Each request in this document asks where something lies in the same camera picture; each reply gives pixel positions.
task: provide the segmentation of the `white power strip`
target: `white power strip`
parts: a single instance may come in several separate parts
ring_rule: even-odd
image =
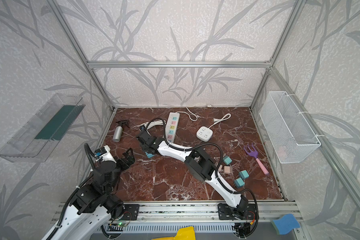
[[[201,141],[207,142],[211,139],[213,131],[207,127],[202,126],[196,133],[196,136]]]
[[[216,125],[217,123],[227,120],[229,118],[230,118],[230,113],[225,114],[225,116],[221,119],[214,118],[213,119],[214,123],[210,127],[202,126],[201,128],[199,128],[199,130],[196,133],[197,138],[204,142],[209,141],[209,139],[211,139],[213,134],[213,131],[210,128]]]
[[[179,119],[180,113],[169,113],[167,125],[165,126],[165,137],[167,138],[168,142],[175,141]]]

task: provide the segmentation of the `clear plastic tray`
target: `clear plastic tray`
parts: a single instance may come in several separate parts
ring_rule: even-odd
[[[85,105],[55,94],[1,149],[11,162],[45,162]]]

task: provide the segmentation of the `wire mesh basket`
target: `wire mesh basket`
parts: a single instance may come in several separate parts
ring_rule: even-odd
[[[302,162],[321,146],[307,120],[285,91],[268,93],[260,117],[281,163]]]

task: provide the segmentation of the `red marble table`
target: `red marble table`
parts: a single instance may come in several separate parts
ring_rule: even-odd
[[[213,136],[210,142],[220,145],[224,154],[232,159],[233,174],[222,174],[222,176],[235,188],[233,180],[239,177],[239,171],[247,170],[249,178],[245,180],[245,187],[254,192],[256,199],[282,199],[249,108],[190,108],[190,110],[200,118],[197,121],[191,121],[186,114],[180,113],[175,143],[184,146],[202,143],[196,137],[196,131],[201,126],[212,125],[213,118],[222,118],[226,113],[231,113],[230,119],[211,127]],[[139,128],[135,126],[155,117],[166,120],[170,112],[176,111],[187,110],[186,108],[117,109],[104,145],[110,147],[115,159],[122,158],[122,153],[131,147],[136,160],[128,170],[121,174],[116,195],[123,201],[223,200],[210,185],[193,178],[183,162],[159,155],[148,158],[141,150],[135,138],[139,133]],[[124,119],[129,120],[130,129],[124,127],[121,141],[113,142],[116,121]],[[153,136],[162,136],[163,129],[162,126],[156,126],[149,132]],[[267,176],[263,174],[257,162],[242,149],[244,145],[252,142],[259,151],[259,159],[269,171]],[[215,147],[207,146],[205,149],[214,161],[219,159],[219,152]],[[245,196],[252,199],[248,192]]]

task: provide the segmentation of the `pink handle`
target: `pink handle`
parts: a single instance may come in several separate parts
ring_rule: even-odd
[[[262,172],[263,172],[265,175],[268,175],[269,172],[268,172],[268,170],[265,168],[265,166],[262,164],[262,162],[261,162],[258,158],[256,158],[256,161],[257,161],[257,163],[260,165],[260,168],[261,168]]]

